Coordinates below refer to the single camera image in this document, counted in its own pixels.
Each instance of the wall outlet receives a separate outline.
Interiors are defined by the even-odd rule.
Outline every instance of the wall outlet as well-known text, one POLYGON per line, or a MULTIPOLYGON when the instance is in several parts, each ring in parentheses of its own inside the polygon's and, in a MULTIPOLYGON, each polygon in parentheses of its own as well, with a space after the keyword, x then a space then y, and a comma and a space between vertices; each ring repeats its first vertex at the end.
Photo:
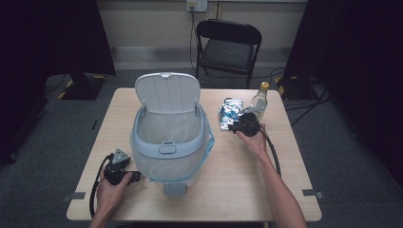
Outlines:
POLYGON ((192 11, 191 7, 193 7, 193 11, 196 11, 197 6, 198 6, 198 0, 186 0, 186 10, 188 12, 192 11))
POLYGON ((197 11, 207 11, 207 0, 198 0, 197 11))
POLYGON ((190 12, 193 7, 195 12, 207 11, 207 3, 207 0, 186 0, 186 10, 190 12))

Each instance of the wooden table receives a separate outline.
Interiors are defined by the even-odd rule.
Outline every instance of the wooden table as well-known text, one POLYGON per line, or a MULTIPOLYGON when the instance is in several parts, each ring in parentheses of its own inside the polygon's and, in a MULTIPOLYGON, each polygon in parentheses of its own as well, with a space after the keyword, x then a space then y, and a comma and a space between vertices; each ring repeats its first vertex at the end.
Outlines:
MULTIPOLYGON (((127 186, 114 220, 143 221, 270 221, 273 216, 256 159, 231 131, 221 131, 218 110, 225 98, 243 99, 248 106, 257 91, 252 89, 202 89, 200 103, 207 114, 216 143, 201 168, 199 180, 186 195, 170 199, 156 183, 142 179, 127 186)), ((321 212, 312 189, 283 103, 276 91, 267 93, 268 106, 262 123, 278 153, 282 178, 296 197, 306 220, 316 221, 321 212)), ((104 157, 121 148, 132 156, 129 135, 141 103, 134 88, 116 90, 88 157, 76 192, 67 210, 71 220, 90 220, 89 195, 104 157)), ((131 161, 126 170, 137 170, 131 161)))

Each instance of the trash can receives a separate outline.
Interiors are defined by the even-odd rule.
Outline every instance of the trash can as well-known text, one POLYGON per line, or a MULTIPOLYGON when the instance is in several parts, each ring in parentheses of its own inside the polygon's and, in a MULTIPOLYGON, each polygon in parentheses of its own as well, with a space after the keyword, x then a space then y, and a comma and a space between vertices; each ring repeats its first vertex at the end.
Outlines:
POLYGON ((181 73, 153 73, 135 84, 142 103, 130 135, 139 171, 163 187, 168 197, 181 197, 200 174, 214 137, 199 104, 199 81, 181 73))

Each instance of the gray carpet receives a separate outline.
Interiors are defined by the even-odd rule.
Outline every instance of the gray carpet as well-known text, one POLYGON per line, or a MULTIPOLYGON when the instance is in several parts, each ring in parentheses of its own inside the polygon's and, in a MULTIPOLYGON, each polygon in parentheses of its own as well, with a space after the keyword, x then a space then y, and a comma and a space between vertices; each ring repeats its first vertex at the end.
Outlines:
MULTIPOLYGON (((251 88, 270 80, 267 76, 272 70, 257 67, 251 88)), ((0 228, 87 227, 88 222, 67 219, 68 203, 61 202, 62 196, 75 191, 114 91, 133 87, 141 75, 161 71, 194 75, 191 68, 119 70, 117 77, 107 77, 96 101, 58 100, 69 78, 49 78, 47 91, 56 89, 47 95, 42 119, 21 144, 17 163, 0 166, 0 228)), ((202 75, 202 87, 244 88, 244 78, 209 73, 220 78, 202 75)), ((324 85, 315 88, 320 94, 324 85)), ((309 103, 284 102, 287 109, 309 103)), ((287 111, 290 122, 306 110, 287 111)), ((312 185, 325 196, 318 200, 322 220, 310 222, 309 227, 403 227, 402 192, 379 160, 355 138, 347 118, 332 101, 312 109, 293 124, 293 129, 312 185)), ((127 223, 111 221, 108 227, 123 224, 127 223)))

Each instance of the person's arm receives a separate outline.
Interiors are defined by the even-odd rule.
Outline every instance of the person's arm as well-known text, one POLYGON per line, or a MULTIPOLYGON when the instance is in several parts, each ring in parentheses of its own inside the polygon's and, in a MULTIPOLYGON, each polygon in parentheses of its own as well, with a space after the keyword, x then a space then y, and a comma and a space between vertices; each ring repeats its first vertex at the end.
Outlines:
POLYGON ((106 227, 110 216, 121 201, 125 187, 133 175, 131 172, 128 172, 118 185, 112 185, 109 181, 104 180, 104 171, 105 168, 101 172, 101 182, 97 189, 97 211, 92 218, 92 222, 89 224, 89 228, 106 227))
POLYGON ((279 228, 307 227, 297 200, 279 176, 267 154, 266 139, 263 134, 259 132, 254 137, 247 137, 240 131, 236 133, 259 161, 276 226, 279 228))

